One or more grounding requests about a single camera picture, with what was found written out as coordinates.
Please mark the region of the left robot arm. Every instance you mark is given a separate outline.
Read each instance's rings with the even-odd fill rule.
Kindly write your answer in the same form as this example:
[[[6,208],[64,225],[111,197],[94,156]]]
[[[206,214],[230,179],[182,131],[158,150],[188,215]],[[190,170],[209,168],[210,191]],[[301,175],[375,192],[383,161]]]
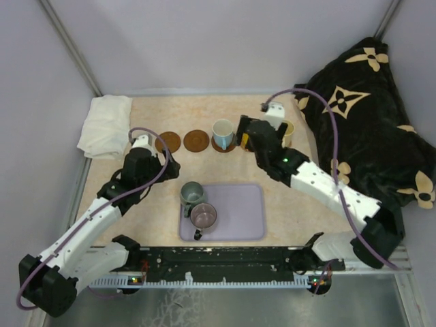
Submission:
[[[94,280],[112,270],[134,270],[141,264],[140,244],[119,235],[109,245],[92,250],[91,245],[132,206],[143,199],[143,191],[155,183],[176,179],[181,166],[170,151],[165,161],[143,147],[131,149],[118,169],[97,192],[90,207],[53,245],[38,256],[26,255],[18,265],[20,289],[16,304],[32,302],[52,317],[63,315],[77,295]]]

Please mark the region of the white mug blue handle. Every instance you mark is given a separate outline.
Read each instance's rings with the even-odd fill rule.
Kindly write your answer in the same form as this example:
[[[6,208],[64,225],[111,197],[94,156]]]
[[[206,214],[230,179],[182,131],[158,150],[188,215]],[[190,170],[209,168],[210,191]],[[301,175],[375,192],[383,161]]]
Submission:
[[[215,144],[223,151],[226,151],[234,137],[234,126],[227,119],[219,119],[213,124],[213,140]]]

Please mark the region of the cream mug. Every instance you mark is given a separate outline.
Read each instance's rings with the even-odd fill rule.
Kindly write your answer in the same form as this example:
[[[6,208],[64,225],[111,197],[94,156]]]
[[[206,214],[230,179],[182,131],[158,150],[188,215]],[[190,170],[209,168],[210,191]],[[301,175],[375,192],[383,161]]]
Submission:
[[[287,125],[285,134],[283,135],[283,139],[282,139],[282,146],[283,147],[291,147],[292,145],[292,137],[294,135],[294,124],[289,121],[289,120],[283,120],[282,123]]]

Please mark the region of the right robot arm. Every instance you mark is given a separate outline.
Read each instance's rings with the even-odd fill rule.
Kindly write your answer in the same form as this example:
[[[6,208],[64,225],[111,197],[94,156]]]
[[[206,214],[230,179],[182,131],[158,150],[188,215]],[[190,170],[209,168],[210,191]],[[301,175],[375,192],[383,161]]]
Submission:
[[[303,192],[331,211],[344,216],[351,232],[321,234],[304,253],[305,264],[314,270],[330,260],[360,260],[374,269],[399,269],[389,260],[405,231],[400,210],[382,204],[335,180],[296,149],[284,148],[285,127],[242,115],[236,145],[247,145],[260,169],[274,181]]]

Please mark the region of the yellow mug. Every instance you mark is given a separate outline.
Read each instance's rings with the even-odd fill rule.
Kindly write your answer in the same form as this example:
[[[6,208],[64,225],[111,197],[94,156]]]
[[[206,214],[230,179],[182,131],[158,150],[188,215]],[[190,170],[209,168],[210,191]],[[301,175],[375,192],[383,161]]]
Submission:
[[[241,143],[240,143],[240,147],[241,147],[244,151],[248,151],[248,149],[247,149],[247,143],[248,143],[248,140],[249,140],[249,136],[248,136],[248,134],[244,133],[244,134],[242,135]]]

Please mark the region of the dark wooden coaster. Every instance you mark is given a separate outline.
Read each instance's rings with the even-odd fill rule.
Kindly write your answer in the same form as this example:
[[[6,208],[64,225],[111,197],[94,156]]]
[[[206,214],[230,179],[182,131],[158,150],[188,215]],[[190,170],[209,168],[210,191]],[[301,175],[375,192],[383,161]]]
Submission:
[[[171,153],[175,153],[177,150],[179,150],[181,146],[181,138],[177,133],[174,133],[173,131],[166,131],[160,134],[159,136],[165,142]],[[162,142],[159,139],[156,139],[155,141],[156,150],[162,153],[164,149],[163,147],[164,146]]]
[[[220,148],[217,145],[214,138],[211,138],[211,144],[212,144],[212,147],[219,153],[229,153],[236,148],[236,145],[234,144],[234,142],[232,142],[231,145],[226,150],[223,150],[222,148]]]

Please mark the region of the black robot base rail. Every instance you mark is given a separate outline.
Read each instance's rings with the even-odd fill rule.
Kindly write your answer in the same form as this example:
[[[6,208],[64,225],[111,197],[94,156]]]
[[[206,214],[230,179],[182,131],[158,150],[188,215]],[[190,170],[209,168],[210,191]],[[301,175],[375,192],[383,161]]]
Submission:
[[[143,247],[114,271],[144,273],[148,282],[184,281],[188,272],[196,283],[282,282],[326,264],[309,247]]]

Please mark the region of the brown wooden coaster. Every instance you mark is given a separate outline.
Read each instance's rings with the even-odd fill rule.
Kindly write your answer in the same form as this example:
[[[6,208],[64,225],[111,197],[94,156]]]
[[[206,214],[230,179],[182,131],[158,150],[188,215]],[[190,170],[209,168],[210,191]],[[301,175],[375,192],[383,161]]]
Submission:
[[[200,129],[191,130],[183,139],[185,148],[192,153],[204,151],[209,146],[209,142],[208,134]]]

